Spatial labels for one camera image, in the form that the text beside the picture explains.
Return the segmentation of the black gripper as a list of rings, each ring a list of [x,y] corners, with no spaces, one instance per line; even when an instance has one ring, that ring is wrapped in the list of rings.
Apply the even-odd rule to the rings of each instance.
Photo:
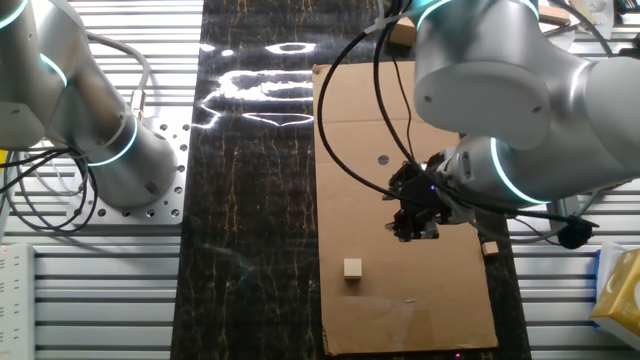
[[[437,177],[419,170],[409,161],[403,162],[391,176],[389,190],[421,202],[420,211],[400,209],[394,214],[393,221],[385,225],[400,242],[438,239],[437,223],[453,220],[453,210],[439,191]]]

